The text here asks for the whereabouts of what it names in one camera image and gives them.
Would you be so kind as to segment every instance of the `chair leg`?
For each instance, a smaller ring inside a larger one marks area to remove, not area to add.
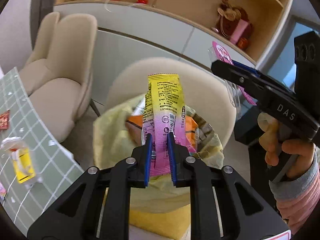
[[[95,105],[95,103],[94,103],[94,101],[92,99],[90,100],[90,106],[94,110],[96,115],[99,117],[100,116],[100,112],[99,112],[98,108],[96,107],[96,105]]]

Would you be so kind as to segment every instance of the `sleeve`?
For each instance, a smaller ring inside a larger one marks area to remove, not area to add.
[[[269,182],[282,218],[295,234],[308,219],[320,198],[319,165],[316,154],[309,170],[294,181]]]

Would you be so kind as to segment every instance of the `white label with red border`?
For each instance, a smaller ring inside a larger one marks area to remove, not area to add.
[[[285,231],[277,236],[273,236],[270,238],[267,238],[265,240],[289,240],[291,238],[291,231]]]

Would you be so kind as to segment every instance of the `table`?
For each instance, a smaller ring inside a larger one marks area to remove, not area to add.
[[[0,150],[0,182],[7,190],[1,202],[5,211],[26,236],[31,224],[84,172],[72,153],[60,145],[34,110],[17,68],[0,79],[0,114],[10,109],[9,128],[0,139],[19,136],[36,156],[43,183],[29,190],[17,182],[12,159]]]

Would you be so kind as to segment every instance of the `chair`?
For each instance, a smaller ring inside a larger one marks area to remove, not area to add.
[[[88,14],[58,20],[59,13],[43,19],[35,49],[20,77],[39,117],[61,142],[91,100],[97,20]]]
[[[148,91],[148,75],[177,73],[186,105],[197,111],[217,132],[222,146],[227,144],[236,121],[225,83],[212,73],[168,58],[148,58],[133,63],[113,82],[107,96],[106,109]]]

